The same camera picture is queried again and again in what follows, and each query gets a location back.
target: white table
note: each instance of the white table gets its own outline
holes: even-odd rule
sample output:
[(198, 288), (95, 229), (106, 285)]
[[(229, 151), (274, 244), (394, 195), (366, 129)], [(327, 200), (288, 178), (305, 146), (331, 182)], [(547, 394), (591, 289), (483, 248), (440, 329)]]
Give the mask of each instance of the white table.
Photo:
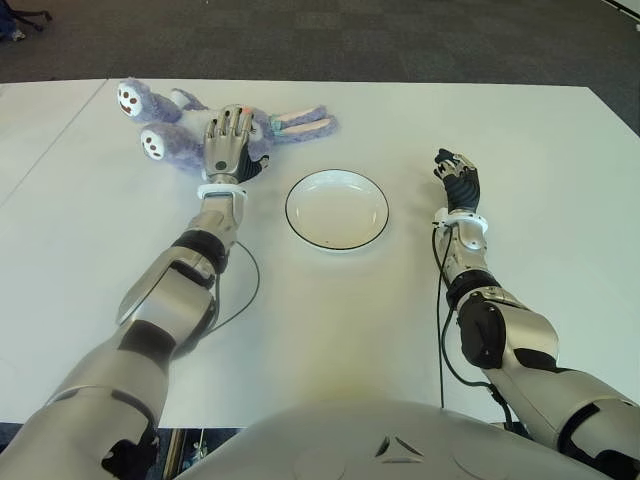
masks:
[[(24, 421), (66, 372), (108, 337), (120, 299), (199, 208), (198, 178), (142, 155), (137, 127), (107, 82), (0, 209), (0, 421)], [(437, 148), (480, 168), (497, 278), (546, 314), (563, 366), (640, 400), (635, 299), (640, 141), (584, 88), (501, 85), (154, 80), (205, 103), (266, 111), (326, 104), (332, 138), (278, 147), (246, 184), (240, 239), (262, 271), (241, 317), (177, 361), (164, 426), (244, 426), (303, 401), (349, 395), (437, 404), (431, 219), (444, 192)], [(284, 217), (289, 189), (325, 168), (365, 174), (385, 192), (387, 230), (367, 248), (327, 254)], [(232, 253), (222, 314), (255, 273)], [(478, 377), (456, 351), (461, 373)], [(484, 392), (445, 377), (446, 405), (497, 421)]]
[(0, 205), (103, 83), (0, 85)]

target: black cable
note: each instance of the black cable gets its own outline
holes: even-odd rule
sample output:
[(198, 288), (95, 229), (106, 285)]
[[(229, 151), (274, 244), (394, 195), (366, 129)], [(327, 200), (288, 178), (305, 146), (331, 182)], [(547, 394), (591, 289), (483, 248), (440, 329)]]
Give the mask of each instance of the black cable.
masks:
[(444, 261), (447, 259), (447, 255), (449, 255), (449, 247), (451, 246), (451, 240), (453, 240), (453, 229), (449, 226), (447, 226), (446, 228), (449, 230), (450, 235), (449, 235), (449, 244), (447, 245), (447, 249), (444, 252), (444, 258), (442, 259), (442, 264), (440, 263), (440, 259), (438, 258), (438, 250), (436, 249), (436, 231), (438, 230), (437, 228), (434, 228), (433, 233), (431, 234), (431, 249), (433, 250), (433, 258), (435, 259), (436, 265), (438, 265), (438, 270), (440, 271), (440, 281), (438, 282), (438, 285), (440, 285), (440, 283), (442, 283), (442, 280), (444, 280), (444, 284), (447, 286), (447, 288), (449, 288), (451, 286), (451, 283), (449, 282), (447, 277), (444, 276)]
[[(453, 231), (450, 227), (449, 229), (449, 243), (447, 243), (447, 248), (444, 251), (444, 258), (447, 258), (449, 255), (449, 248), (451, 247), (451, 241), (453, 240)], [(438, 277), (438, 297), (436, 299), (436, 324), (438, 326), (438, 370), (440, 372), (440, 408), (444, 408), (444, 381), (443, 381), (443, 372), (442, 372), (442, 354), (440, 353), (440, 348), (442, 346), (442, 338), (441, 338), (441, 328), (440, 328), (440, 296), (442, 292), (442, 280), (445, 282), (447, 279), (444, 276), (444, 267), (440, 264), (438, 259), (438, 251), (436, 250), (436, 229), (433, 229), (433, 233), (431, 234), (431, 247), (433, 248), (433, 257), (438, 264), (438, 271), (440, 272)]]
[(451, 246), (451, 241), (453, 239), (453, 229), (451, 227), (447, 227), (447, 229), (449, 230), (449, 242), (447, 243), (447, 248), (445, 249), (442, 263), (438, 258), (438, 251), (436, 250), (437, 227), (433, 229), (433, 234), (431, 235), (431, 246), (433, 248), (433, 256), (436, 261), (436, 264), (438, 265), (438, 270), (440, 272), (439, 278), (438, 278), (438, 298), (436, 303), (436, 324), (438, 326), (438, 345), (439, 345), (438, 360), (440, 365), (440, 405), (442, 408), (444, 408), (444, 382), (443, 382), (443, 372), (442, 372), (442, 359), (444, 358), (444, 362), (447, 365), (449, 372), (451, 372), (451, 374), (460, 383), (468, 387), (485, 387), (486, 389), (489, 390), (491, 397), (496, 401), (496, 403), (498, 403), (498, 405), (502, 407), (502, 410), (504, 412), (504, 417), (505, 417), (506, 430), (513, 431), (514, 429), (513, 419), (511, 417), (511, 411), (509, 410), (509, 405), (507, 404), (507, 401), (504, 399), (504, 397), (500, 394), (496, 386), (491, 383), (483, 382), (483, 381), (471, 382), (469, 380), (465, 380), (458, 374), (455, 368), (453, 368), (453, 365), (449, 360), (449, 356), (447, 355), (446, 337), (447, 337), (447, 331), (449, 330), (449, 325), (451, 324), (451, 319), (453, 318), (453, 312), (454, 312), (453, 307), (450, 307), (449, 313), (447, 314), (447, 319), (444, 322), (444, 326), (442, 328), (442, 333), (441, 333), (440, 331), (440, 297), (441, 297), (441, 291), (442, 291), (442, 281), (443, 280), (445, 281), (445, 284), (447, 285), (447, 287), (449, 287), (450, 285), (450, 283), (448, 283), (446, 277), (444, 276), (444, 263), (447, 260), (447, 257), (449, 255), (449, 247)]
[[(258, 291), (260, 290), (260, 282), (261, 282), (261, 276), (260, 276), (260, 267), (258, 266), (258, 262), (256, 261), (256, 257), (253, 256), (253, 254), (251, 253), (251, 251), (245, 247), (242, 243), (240, 242), (236, 242), (240, 247), (242, 247), (242, 249), (247, 252), (247, 254), (249, 255), (249, 257), (251, 258), (251, 261), (253, 262), (254, 267), (256, 268), (256, 276), (257, 276), (257, 280), (256, 280), (256, 288), (253, 291), (253, 294), (251, 295), (251, 298), (249, 299), (249, 301), (245, 304), (244, 307), (242, 307), (240, 310), (238, 310), (236, 313), (234, 313), (233, 315), (231, 315), (229, 318), (227, 318), (224, 322), (220, 322), (220, 323), (214, 323), (214, 325), (209, 328), (202, 336), (202, 338), (206, 337), (207, 335), (212, 334), (213, 332), (215, 332), (216, 330), (221, 329), (222, 327), (224, 327), (227, 323), (229, 323), (231, 320), (233, 320), (234, 318), (236, 318), (237, 316), (239, 316), (240, 314), (242, 314), (247, 308), (249, 308), (249, 306), (253, 303), (253, 301), (256, 299), (256, 296), (258, 295)], [(218, 317), (218, 313), (220, 312), (220, 275), (218, 275), (216, 277), (216, 284), (215, 284), (215, 298), (216, 298), (216, 313), (214, 318)]]

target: floor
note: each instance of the floor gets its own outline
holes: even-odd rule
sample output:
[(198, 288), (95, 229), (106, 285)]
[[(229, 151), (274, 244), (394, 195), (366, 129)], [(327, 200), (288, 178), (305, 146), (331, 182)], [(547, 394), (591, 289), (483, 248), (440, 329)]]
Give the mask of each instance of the floor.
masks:
[(46, 6), (54, 22), (0, 44), (0, 83), (131, 75), (583, 85), (640, 133), (640, 34), (601, 0), (11, 3)]

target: stuffed toy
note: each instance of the stuffed toy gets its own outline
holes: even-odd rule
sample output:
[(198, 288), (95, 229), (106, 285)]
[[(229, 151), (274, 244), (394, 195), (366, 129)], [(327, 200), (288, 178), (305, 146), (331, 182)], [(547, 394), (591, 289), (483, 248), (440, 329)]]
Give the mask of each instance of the stuffed toy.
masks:
[[(179, 88), (171, 91), (170, 99), (163, 97), (134, 78), (118, 84), (118, 104), (134, 122), (147, 124), (140, 132), (140, 141), (149, 158), (182, 170), (202, 171), (204, 133), (209, 122), (218, 116), (217, 110)], [(274, 145), (326, 137), (338, 126), (323, 106), (284, 115), (267, 115), (244, 105), (242, 109), (242, 115), (253, 114), (249, 157), (263, 164)]]

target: silver arm casing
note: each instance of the silver arm casing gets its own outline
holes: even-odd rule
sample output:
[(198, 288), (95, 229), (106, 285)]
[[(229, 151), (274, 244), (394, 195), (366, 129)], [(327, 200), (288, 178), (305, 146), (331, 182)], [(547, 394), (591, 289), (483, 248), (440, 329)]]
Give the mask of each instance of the silver arm casing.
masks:
[(215, 321), (209, 289), (238, 223), (234, 195), (205, 196), (185, 233), (125, 295), (115, 334), (78, 363), (0, 456), (0, 478), (112, 480), (153, 463), (169, 362)]
[(534, 440), (614, 478), (635, 478), (640, 472), (638, 405), (587, 373), (558, 368), (558, 337), (551, 323), (489, 272), (486, 223), (470, 212), (441, 212), (440, 217), (445, 219), (437, 218), (437, 250), (442, 258), (449, 246), (447, 299), (458, 312), (467, 360), (482, 368)]

